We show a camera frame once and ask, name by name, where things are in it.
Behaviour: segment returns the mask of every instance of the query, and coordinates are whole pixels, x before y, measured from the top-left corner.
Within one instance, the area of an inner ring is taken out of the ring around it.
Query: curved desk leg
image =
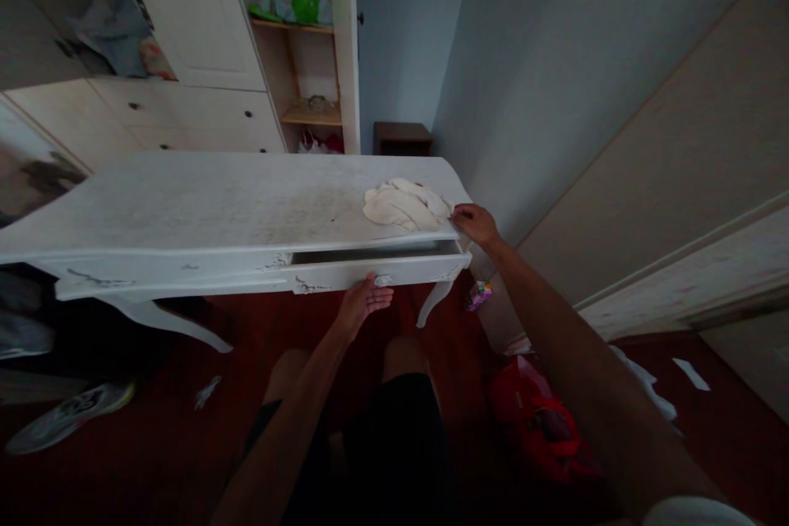
[[[433,290],[427,295],[427,300],[422,304],[422,310],[419,311],[419,319],[417,320],[418,329],[424,328],[427,322],[427,315],[430,314],[430,311],[436,304],[446,298],[446,295],[452,289],[452,284],[454,284],[454,281],[436,282],[436,285],[433,286]]]
[[[156,302],[129,302],[119,296],[97,296],[96,298],[116,307],[120,312],[141,325],[189,335],[210,345],[219,353],[227,353],[233,350],[233,346],[220,339],[216,333],[211,333],[211,331],[204,326],[198,325],[196,322],[164,310]]]

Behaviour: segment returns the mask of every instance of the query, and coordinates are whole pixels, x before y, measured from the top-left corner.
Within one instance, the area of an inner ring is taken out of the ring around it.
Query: peeling paint
[[[438,284],[439,282],[442,282],[442,281],[454,281],[455,278],[458,277],[458,274],[460,273],[460,270],[462,270],[462,269],[463,269],[463,267],[461,265],[456,265],[453,269],[447,271],[445,274],[439,275],[435,279],[429,279],[427,282],[429,284]]]
[[[293,288],[293,293],[325,292],[327,290],[331,290],[331,287],[310,285],[303,279],[296,277],[296,287]]]
[[[96,285],[99,288],[119,288],[121,286],[136,284],[136,281],[133,279],[98,279],[92,275],[82,274],[79,271],[74,271],[73,269],[68,269],[67,271],[72,275],[83,278],[86,282]]]
[[[271,263],[266,263],[262,267],[256,267],[255,271],[276,271],[281,270],[290,264],[290,253],[277,253]]]

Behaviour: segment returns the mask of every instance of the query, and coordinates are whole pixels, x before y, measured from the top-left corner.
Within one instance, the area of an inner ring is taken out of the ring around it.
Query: cabinet shelf
[[[333,35],[335,30],[333,27],[322,27],[312,25],[294,25],[292,23],[278,23],[273,21],[263,21],[262,19],[250,18],[250,22],[254,26],[269,27],[271,29],[287,29],[287,30],[302,30],[308,33],[322,33],[323,35]]]
[[[343,114],[340,112],[339,103],[334,106],[327,104],[323,113],[316,113],[307,107],[307,103],[300,101],[289,108],[279,120],[282,123],[303,123],[305,125],[342,126]]]

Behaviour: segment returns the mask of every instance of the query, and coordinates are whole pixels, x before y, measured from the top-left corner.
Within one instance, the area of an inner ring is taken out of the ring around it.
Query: black shorts
[[[281,403],[261,407],[245,456]],[[459,523],[456,478],[427,374],[406,374],[380,385],[343,436],[351,479],[346,506],[353,509],[341,518],[365,524]],[[321,419],[282,524],[325,521],[337,509],[329,491],[329,440]]]

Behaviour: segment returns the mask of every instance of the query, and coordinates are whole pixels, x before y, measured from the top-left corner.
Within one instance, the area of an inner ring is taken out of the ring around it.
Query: white wardrobe
[[[356,0],[331,1],[333,27],[312,32],[255,22],[253,0],[138,0],[178,81],[108,75],[68,51],[31,74],[25,60],[68,50],[57,24],[73,2],[16,2],[55,26],[51,35],[40,27],[36,49],[28,30],[5,24],[0,50],[16,61],[4,72],[2,100],[87,173],[140,150],[294,152],[305,125],[358,154]],[[42,84],[31,84],[36,78]],[[303,108],[315,88],[325,89],[330,118]]]

